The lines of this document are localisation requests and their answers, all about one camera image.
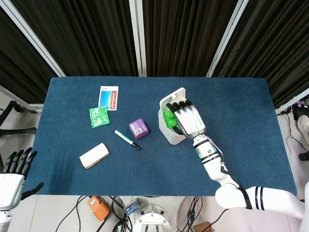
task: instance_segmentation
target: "green packet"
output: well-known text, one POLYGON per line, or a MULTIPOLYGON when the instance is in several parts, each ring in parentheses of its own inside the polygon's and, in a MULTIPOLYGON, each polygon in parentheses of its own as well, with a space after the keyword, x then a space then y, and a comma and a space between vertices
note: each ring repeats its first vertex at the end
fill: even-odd
POLYGON ((89 109, 91 127, 99 127, 110 123, 108 118, 107 107, 98 107, 89 109))

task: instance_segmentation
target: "table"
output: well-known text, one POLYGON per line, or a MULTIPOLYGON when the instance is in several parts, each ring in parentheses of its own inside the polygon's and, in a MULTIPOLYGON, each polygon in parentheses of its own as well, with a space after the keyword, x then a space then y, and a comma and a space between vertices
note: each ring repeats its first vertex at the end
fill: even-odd
POLYGON ((25 190, 39 194, 213 196, 211 181, 186 139, 173 146, 158 128, 159 101, 180 87, 206 124, 205 134, 225 154, 225 164, 245 188, 263 186, 296 194, 291 168, 266 80, 202 77, 53 78, 34 141, 38 151, 25 190), (111 123, 91 128, 89 108, 98 106, 100 86, 119 86, 111 123), (129 123, 142 118, 150 134, 134 140, 129 123), (110 155, 85 169, 79 157, 100 143, 110 155))

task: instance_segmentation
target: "marker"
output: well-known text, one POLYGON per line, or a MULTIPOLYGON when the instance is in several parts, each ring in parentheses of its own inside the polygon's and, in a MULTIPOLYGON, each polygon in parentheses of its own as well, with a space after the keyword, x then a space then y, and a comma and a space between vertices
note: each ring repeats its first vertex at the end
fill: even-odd
POLYGON ((123 140, 125 140, 127 143, 131 144, 132 146, 134 146, 136 149, 140 150, 140 147, 137 146, 132 140, 130 140, 128 137, 126 137, 124 134, 122 134, 121 132, 119 132, 118 130, 115 130, 115 134, 118 135, 120 138, 122 138, 123 140))

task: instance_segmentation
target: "small purple cube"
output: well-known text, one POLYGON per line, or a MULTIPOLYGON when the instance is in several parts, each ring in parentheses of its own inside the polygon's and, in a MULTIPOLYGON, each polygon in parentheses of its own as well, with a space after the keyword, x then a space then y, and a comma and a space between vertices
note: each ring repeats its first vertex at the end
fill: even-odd
POLYGON ((143 119, 137 119, 136 121, 129 124, 130 130, 136 139, 139 139, 147 135, 148 128, 146 127, 143 119))

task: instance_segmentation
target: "robotic arm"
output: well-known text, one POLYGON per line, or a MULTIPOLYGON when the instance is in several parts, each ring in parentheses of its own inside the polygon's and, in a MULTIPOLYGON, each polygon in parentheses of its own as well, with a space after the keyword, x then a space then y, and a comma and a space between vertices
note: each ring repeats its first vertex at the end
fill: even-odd
MULTIPOLYGON (((281 189, 251 187, 244 189, 236 178, 228 171, 223 152, 204 135, 206 127, 194 105, 188 100, 166 105, 177 118, 183 134, 193 139, 193 147, 207 171, 209 177, 220 183, 215 198, 224 208, 244 207, 263 211, 284 213, 302 219, 300 232, 309 231, 309 203, 301 202, 292 193, 281 189)), ((309 183, 305 189, 309 201, 309 183)))
POLYGON ((44 185, 40 183, 31 191, 23 192, 31 163, 37 152, 32 148, 12 153, 0 174, 0 232, 7 232, 12 220, 11 209, 18 206, 23 199, 38 192, 44 185))

